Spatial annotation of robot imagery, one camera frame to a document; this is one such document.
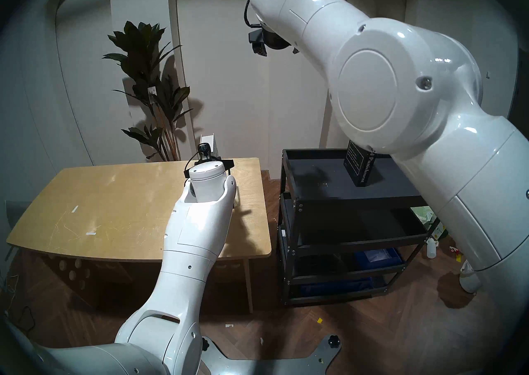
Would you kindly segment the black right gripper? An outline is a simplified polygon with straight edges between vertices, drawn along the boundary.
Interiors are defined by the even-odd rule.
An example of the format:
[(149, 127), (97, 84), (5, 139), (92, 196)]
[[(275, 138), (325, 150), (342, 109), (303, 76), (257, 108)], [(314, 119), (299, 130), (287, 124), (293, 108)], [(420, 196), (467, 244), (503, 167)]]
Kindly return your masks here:
[(267, 48), (272, 50), (283, 50), (291, 46), (290, 43), (281, 38), (278, 34), (262, 27), (249, 32), (248, 37), (254, 54), (264, 57), (267, 56)]

